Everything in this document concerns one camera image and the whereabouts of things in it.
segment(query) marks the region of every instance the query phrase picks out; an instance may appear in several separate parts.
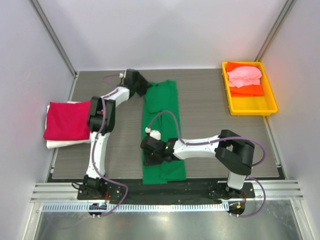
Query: pink cloth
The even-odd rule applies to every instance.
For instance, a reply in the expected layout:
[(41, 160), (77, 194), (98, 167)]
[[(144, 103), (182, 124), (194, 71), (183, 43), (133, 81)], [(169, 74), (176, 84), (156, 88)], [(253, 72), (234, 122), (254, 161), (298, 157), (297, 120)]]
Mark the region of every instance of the pink cloth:
[(260, 85), (261, 71), (254, 66), (240, 66), (227, 73), (229, 86), (241, 88), (243, 86)]

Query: green towel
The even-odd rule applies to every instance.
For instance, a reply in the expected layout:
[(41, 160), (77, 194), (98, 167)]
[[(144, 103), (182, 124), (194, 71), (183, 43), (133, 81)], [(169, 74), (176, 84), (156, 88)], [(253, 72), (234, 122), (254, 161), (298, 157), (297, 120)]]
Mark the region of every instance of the green towel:
[[(178, 122), (180, 130), (180, 116), (178, 91), (175, 81), (167, 80), (161, 83), (152, 83), (144, 97), (141, 139), (146, 136), (145, 129), (151, 120), (160, 112), (171, 111)], [(170, 114), (159, 116), (151, 126), (152, 130), (161, 133), (161, 140), (166, 142), (169, 138), (177, 138), (177, 130), (174, 119)], [(142, 151), (143, 184), (166, 184), (170, 181), (183, 181), (187, 178), (185, 161), (163, 162), (161, 165), (144, 166), (144, 154)]]

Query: yellow bin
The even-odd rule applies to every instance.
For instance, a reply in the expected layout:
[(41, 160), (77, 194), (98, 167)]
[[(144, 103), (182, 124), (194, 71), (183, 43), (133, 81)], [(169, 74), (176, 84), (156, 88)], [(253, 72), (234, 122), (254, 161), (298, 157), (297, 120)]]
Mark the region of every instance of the yellow bin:
[(272, 93), (264, 66), (259, 61), (234, 61), (233, 63), (256, 66), (260, 69), (262, 77), (260, 79), (264, 96), (231, 96), (228, 75), (227, 61), (222, 63), (222, 75), (226, 96), (231, 115), (234, 116), (268, 116), (278, 111), (274, 94)]

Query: green fabric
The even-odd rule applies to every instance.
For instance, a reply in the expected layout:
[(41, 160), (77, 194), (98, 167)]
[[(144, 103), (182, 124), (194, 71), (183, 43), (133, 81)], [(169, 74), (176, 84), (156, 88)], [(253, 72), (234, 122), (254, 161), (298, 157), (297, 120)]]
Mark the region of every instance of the green fabric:
[[(179, 124), (180, 116), (178, 91), (175, 81), (167, 80), (161, 83), (152, 83), (144, 96), (141, 139), (146, 136), (145, 129), (151, 120), (160, 112), (171, 111)], [(177, 138), (177, 130), (174, 119), (170, 114), (159, 116), (151, 126), (152, 130), (158, 130), (161, 133), (161, 140), (167, 141), (169, 138)], [(183, 181), (187, 178), (185, 161), (164, 162), (161, 165), (144, 166), (144, 154), (142, 151), (142, 171), (143, 184), (166, 184), (170, 181)]]

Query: wall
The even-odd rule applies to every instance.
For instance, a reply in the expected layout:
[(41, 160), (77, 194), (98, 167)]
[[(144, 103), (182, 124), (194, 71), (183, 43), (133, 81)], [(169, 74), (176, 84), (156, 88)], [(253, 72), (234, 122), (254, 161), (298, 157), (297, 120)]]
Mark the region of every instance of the wall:
[(1, 1), (0, 36), (0, 234), (15, 240), (49, 170), (46, 105), (66, 100), (72, 76), (27, 0)]
[(285, 0), (39, 0), (78, 71), (255, 59)]
[(320, 229), (320, 1), (296, 1), (264, 56), (279, 112), (269, 120), (287, 175), (297, 179)]

